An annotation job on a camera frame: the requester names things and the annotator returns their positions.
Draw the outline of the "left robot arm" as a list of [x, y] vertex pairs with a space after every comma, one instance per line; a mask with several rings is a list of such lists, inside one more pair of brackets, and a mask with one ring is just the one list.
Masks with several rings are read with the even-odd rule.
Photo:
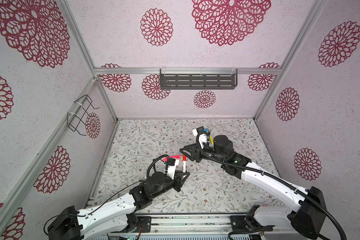
[[80, 210], [67, 207], [48, 221], [45, 233], [50, 240], [90, 240], [111, 232], [130, 232], [139, 223], [137, 211], [171, 189], [179, 192], [189, 175], [189, 172], [175, 171], [174, 176], [169, 177], [155, 172], [146, 180], [134, 183], [128, 193], [100, 206]]

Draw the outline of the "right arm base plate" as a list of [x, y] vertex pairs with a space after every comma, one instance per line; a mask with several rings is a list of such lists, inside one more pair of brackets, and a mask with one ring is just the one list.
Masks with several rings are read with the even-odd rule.
[[274, 226], [268, 225], [263, 226], [258, 223], [254, 217], [252, 216], [244, 216], [244, 215], [232, 215], [230, 216], [231, 226], [233, 232], [261, 232], [267, 229], [273, 229]]

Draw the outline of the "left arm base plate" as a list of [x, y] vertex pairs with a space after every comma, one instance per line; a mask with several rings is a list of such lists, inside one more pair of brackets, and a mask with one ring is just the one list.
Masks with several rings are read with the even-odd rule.
[[127, 227], [121, 233], [149, 233], [151, 231], [152, 217], [135, 216], [127, 217]]

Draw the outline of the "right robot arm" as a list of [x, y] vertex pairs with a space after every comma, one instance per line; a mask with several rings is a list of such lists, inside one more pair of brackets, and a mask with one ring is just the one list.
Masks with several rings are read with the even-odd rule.
[[211, 160], [221, 164], [229, 175], [260, 187], [285, 204], [284, 208], [275, 210], [252, 206], [245, 216], [231, 220], [230, 239], [238, 234], [264, 233], [274, 227], [294, 229], [310, 240], [323, 238], [320, 231], [326, 215], [307, 200], [310, 197], [323, 207], [325, 201], [319, 189], [311, 187], [308, 190], [265, 171], [251, 159], [235, 152], [233, 142], [225, 135], [212, 140], [205, 134], [197, 135], [196, 143], [184, 146], [180, 152], [191, 161]]

